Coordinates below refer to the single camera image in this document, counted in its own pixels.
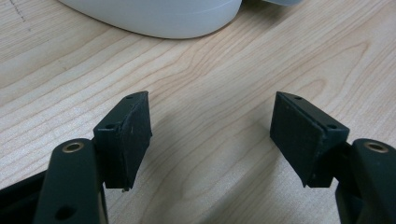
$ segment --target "screw hole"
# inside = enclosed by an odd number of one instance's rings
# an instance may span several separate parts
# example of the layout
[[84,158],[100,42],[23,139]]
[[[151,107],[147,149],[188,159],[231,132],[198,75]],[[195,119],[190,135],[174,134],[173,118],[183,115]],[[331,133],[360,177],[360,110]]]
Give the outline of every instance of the screw hole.
[[328,124],[327,127],[331,128],[331,129],[337,129],[337,126],[335,126],[333,124]]
[[378,143],[366,142],[364,145],[366,147],[368,147],[372,151],[376,151],[376,152],[379,152],[379,153],[387,153],[388,152],[388,148],[387,147],[379,145]]
[[75,143],[70,143],[68,145],[66,145],[62,151],[65,153],[72,153],[72,152],[76,152],[79,151],[80,149],[84,148],[84,144],[81,142],[75,142]]
[[76,209],[70,206],[61,207],[55,214],[57,220],[67,220],[76,213]]

